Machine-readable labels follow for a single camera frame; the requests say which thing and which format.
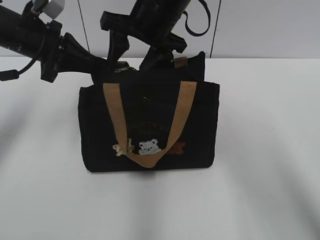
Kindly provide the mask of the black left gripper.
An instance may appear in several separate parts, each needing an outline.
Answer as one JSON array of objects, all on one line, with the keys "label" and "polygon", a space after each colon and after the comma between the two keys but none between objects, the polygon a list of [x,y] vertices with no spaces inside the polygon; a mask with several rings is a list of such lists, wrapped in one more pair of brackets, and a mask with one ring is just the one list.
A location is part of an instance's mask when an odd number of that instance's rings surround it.
[{"label": "black left gripper", "polygon": [[46,39],[41,51],[40,79],[54,82],[60,72],[98,73],[109,67],[108,60],[92,55],[70,34],[62,37],[62,24],[56,20],[48,22]]}]

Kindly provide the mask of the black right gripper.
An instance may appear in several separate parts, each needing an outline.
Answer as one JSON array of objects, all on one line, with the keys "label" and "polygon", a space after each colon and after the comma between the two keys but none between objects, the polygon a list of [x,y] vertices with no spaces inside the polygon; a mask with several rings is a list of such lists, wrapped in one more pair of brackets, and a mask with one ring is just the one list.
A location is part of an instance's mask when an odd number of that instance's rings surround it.
[{"label": "black right gripper", "polygon": [[170,62],[173,59],[173,50],[182,53],[187,43],[184,38],[172,33],[177,21],[168,17],[167,14],[156,14],[152,11],[140,17],[104,11],[100,18],[100,27],[109,31],[107,72],[114,72],[118,60],[130,48],[128,36],[150,46],[139,66],[142,72],[162,62]]}]

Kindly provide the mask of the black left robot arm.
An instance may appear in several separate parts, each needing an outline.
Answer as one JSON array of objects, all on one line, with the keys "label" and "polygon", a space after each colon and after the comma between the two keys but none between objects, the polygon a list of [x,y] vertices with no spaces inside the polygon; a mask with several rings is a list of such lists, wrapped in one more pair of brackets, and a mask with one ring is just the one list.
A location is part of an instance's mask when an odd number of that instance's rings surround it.
[{"label": "black left robot arm", "polygon": [[1,71],[0,80],[17,80],[37,61],[40,62],[41,80],[49,83],[53,83],[59,73],[99,75],[107,69],[106,59],[89,53],[72,34],[62,35],[61,30],[60,22],[44,23],[33,13],[31,1],[25,5],[22,14],[1,6],[0,46],[31,60],[20,70]]}]

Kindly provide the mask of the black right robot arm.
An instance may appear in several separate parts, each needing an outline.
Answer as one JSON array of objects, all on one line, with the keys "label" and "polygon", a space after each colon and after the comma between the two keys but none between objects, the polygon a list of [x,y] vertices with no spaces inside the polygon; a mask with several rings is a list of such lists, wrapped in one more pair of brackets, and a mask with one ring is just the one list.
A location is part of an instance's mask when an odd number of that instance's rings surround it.
[{"label": "black right robot arm", "polygon": [[100,27],[109,31],[108,70],[114,71],[118,60],[129,50],[129,36],[150,46],[140,64],[141,71],[161,61],[171,61],[173,51],[182,53],[187,43],[172,30],[189,3],[189,0],[137,0],[129,15],[104,11]]}]

